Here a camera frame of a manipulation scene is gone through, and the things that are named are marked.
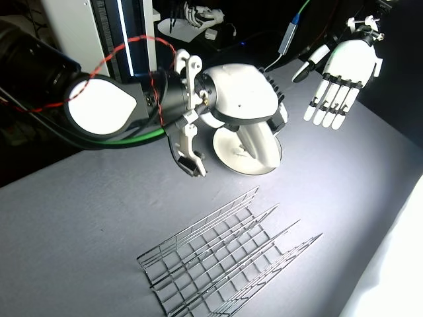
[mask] tabletop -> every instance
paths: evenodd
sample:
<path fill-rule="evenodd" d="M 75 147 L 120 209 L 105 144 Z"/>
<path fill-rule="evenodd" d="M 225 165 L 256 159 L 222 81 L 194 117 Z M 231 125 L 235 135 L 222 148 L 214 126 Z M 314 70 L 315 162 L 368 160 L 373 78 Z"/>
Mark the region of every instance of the tabletop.
<path fill-rule="evenodd" d="M 304 122 L 321 76 L 291 86 L 300 65 L 271 73 L 289 123 L 282 164 L 267 175 L 224 167 L 202 126 L 205 178 L 179 170 L 160 140 L 83 151 L 1 188 L 0 315 L 162 316 L 136 258 L 260 186 L 252 211 L 280 203 L 266 230 L 301 219 L 284 243 L 323 235 L 237 315 L 338 316 L 423 173 L 423 152 L 358 102 L 338 131 Z"/>

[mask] metal wire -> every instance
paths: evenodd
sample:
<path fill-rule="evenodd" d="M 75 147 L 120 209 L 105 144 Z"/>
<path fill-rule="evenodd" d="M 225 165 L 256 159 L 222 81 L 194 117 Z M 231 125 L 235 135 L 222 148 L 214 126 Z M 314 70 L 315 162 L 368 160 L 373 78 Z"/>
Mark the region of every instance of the metal wire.
<path fill-rule="evenodd" d="M 285 253 L 254 216 L 258 187 L 138 257 L 166 316 L 232 316 L 320 235 Z"/>

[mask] white light strip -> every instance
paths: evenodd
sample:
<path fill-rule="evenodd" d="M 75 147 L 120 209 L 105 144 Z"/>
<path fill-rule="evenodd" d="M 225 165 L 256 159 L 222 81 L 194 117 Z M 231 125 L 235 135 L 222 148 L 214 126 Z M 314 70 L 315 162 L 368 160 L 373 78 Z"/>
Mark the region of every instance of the white light strip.
<path fill-rule="evenodd" d="M 132 68 L 132 59 L 131 59 L 130 47 L 128 45 L 128 36 L 126 35 L 124 10 L 122 8 L 121 0 L 118 0 L 118 10 L 119 10 L 120 26 L 122 27 L 122 34 L 124 35 L 125 51 L 126 51 L 126 57 L 128 59 L 128 66 L 130 68 L 130 74 L 131 76 L 133 76 L 134 69 Z"/>

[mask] green cable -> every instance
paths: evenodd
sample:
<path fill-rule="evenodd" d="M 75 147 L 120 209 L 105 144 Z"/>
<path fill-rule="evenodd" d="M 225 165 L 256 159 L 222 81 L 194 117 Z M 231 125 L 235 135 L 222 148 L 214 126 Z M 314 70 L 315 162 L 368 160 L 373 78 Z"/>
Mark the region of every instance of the green cable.
<path fill-rule="evenodd" d="M 131 144 L 135 142 L 145 141 L 148 139 L 151 139 L 153 137 L 158 137 L 159 135 L 162 135 L 165 133 L 165 130 L 163 128 L 156 129 L 154 131 L 151 131 L 149 133 L 145 133 L 143 135 L 138 135 L 137 137 L 132 137 L 130 139 L 123 139 L 123 140 L 117 140 L 117 141 L 95 141 L 95 143 L 98 144 L 105 144 L 105 145 L 122 145 L 122 144 Z"/>
<path fill-rule="evenodd" d="M 301 14 L 301 12 L 303 12 L 304 8 L 309 4 L 310 0 L 307 0 L 306 2 L 304 2 L 303 6 L 301 7 L 301 9 L 298 11 L 298 15 Z"/>

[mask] wire rack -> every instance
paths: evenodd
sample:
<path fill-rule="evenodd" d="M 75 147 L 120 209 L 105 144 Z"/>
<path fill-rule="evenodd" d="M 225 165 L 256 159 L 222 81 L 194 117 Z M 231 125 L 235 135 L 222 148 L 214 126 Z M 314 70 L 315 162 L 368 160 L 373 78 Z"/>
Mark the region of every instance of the wire rack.
<path fill-rule="evenodd" d="M 165 315 L 232 316 L 320 236 L 281 252 L 254 216 L 258 187 L 138 257 Z"/>

